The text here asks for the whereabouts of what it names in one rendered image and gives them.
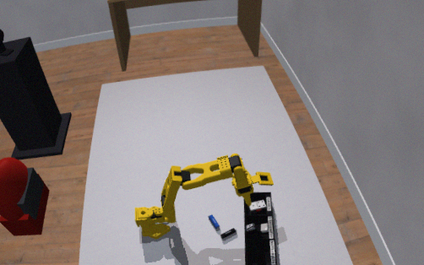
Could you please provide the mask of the blue battery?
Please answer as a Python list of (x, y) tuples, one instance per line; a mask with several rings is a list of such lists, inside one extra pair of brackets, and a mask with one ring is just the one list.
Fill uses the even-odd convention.
[(212, 214), (209, 215), (209, 219), (216, 229), (220, 228), (219, 224), (217, 223), (217, 221), (215, 220), (215, 218)]

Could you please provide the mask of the white domino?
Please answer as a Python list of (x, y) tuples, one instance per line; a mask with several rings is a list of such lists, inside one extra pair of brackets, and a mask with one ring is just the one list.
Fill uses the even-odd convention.
[(261, 200), (261, 201), (257, 201), (257, 202), (252, 203), (252, 205), (249, 206), (249, 208), (250, 208), (250, 211), (253, 211), (253, 210), (257, 210), (257, 209), (261, 209), (261, 208), (266, 208), (266, 205), (265, 205), (264, 200)]

